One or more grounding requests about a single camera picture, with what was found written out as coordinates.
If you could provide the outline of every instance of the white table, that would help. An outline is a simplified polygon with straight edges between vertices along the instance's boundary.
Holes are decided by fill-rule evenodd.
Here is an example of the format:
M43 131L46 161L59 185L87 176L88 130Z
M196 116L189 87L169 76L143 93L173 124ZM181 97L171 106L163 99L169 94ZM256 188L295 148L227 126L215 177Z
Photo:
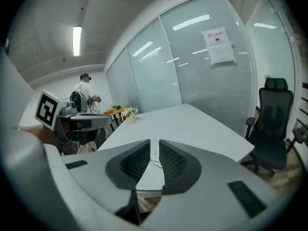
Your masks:
M98 149L106 150L140 140L151 140L151 159L159 140L170 140L225 155L236 162L254 148L240 135L211 116L182 104L136 116L134 123L124 121ZM161 191L165 184L163 170L150 161L137 191Z

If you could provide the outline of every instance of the fluorescent light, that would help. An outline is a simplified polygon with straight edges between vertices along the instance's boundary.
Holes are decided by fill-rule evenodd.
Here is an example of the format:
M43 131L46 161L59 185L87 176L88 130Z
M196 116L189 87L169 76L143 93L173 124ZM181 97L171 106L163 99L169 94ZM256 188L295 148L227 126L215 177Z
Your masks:
M81 36L81 27L73 27L73 52L74 56L80 55L80 36Z
M141 52L143 52L146 48L148 48L153 42L149 41L145 45L143 45L139 50L137 50L133 56L138 56Z
M156 48L155 50L153 50L150 53L146 54L142 59L145 59L145 58L149 57L150 55L152 55L153 53L159 51L160 49L161 49L161 47Z
M208 49L204 49L204 50L201 50L201 51L196 51L196 52L193 52L193 54L197 54L197 53L204 52L204 51L208 51Z
M174 58L173 60L170 60L170 61L168 61L168 62L166 62L166 63L168 64L168 63L170 63L170 62L172 62L172 61L175 61L175 60L177 60L177 59L180 59L180 58L179 58L179 57Z
M210 18L210 15L209 14L205 14L205 15L202 15L202 16L199 16L199 17L196 17L196 18L193 18L191 20L188 20L188 21L185 21L185 22L182 22L176 26L174 26L172 29L174 31L177 31L183 27L186 27L186 26L189 26L189 25L192 25L192 24L195 24L197 22L201 22L201 21L206 21Z
M183 66L183 65L187 65L188 63L185 63L185 64L181 64L181 65L179 65L178 67L181 67L181 66Z
M254 26L260 26L260 27L265 27L269 29L275 29L276 26L268 25L268 24L262 24L262 23L255 23Z

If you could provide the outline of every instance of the chair armrest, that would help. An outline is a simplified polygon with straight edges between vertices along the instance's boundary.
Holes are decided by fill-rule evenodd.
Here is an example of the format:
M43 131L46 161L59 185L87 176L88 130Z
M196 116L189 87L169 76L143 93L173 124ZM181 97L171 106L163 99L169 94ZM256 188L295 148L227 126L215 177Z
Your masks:
M248 118L248 119L246 120L246 125L252 127L252 125L254 124L255 120L256 120L256 119L255 119L254 117Z
M302 144L303 136L300 134L300 132L297 129L294 129L293 134L294 134L294 138L297 141L297 143Z

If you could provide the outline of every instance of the black office chair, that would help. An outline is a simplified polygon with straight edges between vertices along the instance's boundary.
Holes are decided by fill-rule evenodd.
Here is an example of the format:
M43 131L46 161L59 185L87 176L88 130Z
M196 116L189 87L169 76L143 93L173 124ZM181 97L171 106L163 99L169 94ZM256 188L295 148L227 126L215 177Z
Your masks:
M293 130L295 139L286 150L284 139L286 137L289 114L293 102L293 93L288 90L284 78L267 78L265 87L260 88L260 115L250 133L250 128L255 122L254 117L246 120L246 139L255 148L250 153L253 160L242 162L242 165L255 165L255 173L259 166L275 174L273 169L284 169L287 164L287 153L295 141L302 143L301 135Z

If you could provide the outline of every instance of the glass wall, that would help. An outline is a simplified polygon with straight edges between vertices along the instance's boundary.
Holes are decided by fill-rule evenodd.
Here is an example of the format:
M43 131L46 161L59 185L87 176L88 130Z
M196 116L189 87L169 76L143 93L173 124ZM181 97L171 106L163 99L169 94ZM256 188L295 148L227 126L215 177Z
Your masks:
M117 87L121 96L121 106L131 106L137 108L138 112L141 113L141 107L126 48L113 63L113 68Z
M143 112L182 104L173 58L160 22L151 23L127 49Z
M121 105L122 102L121 102L120 94L119 94L119 91L116 85L116 79L115 79L114 70L112 66L107 70L106 77L107 77L107 82L108 82L108 87L109 87L110 95L112 98L112 102L114 103L114 105Z
M291 45L283 24L268 0L229 0L249 35L257 64L258 89L267 77L285 78L295 91Z
M240 135L250 116L252 67L239 26L224 0L194 0L161 16L180 84L190 103ZM202 31L225 27L235 62L211 65Z

